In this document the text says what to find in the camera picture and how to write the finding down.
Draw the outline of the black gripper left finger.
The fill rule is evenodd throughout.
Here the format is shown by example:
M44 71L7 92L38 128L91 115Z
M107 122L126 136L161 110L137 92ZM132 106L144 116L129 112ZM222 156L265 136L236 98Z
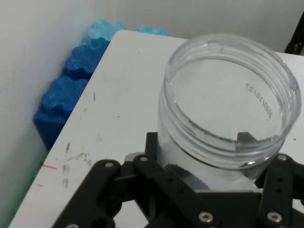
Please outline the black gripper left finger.
M120 164L96 162L60 213L56 228L113 228L122 204L134 200L149 228L219 228L208 204L186 185L190 173L157 163L157 133L146 136L145 152Z

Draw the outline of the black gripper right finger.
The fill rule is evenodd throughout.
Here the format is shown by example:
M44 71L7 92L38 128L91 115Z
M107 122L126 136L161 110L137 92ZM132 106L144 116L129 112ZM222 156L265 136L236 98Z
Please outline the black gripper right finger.
M302 228L304 214L293 200L304 201L304 166L285 154L277 155L265 172L258 220L263 228Z

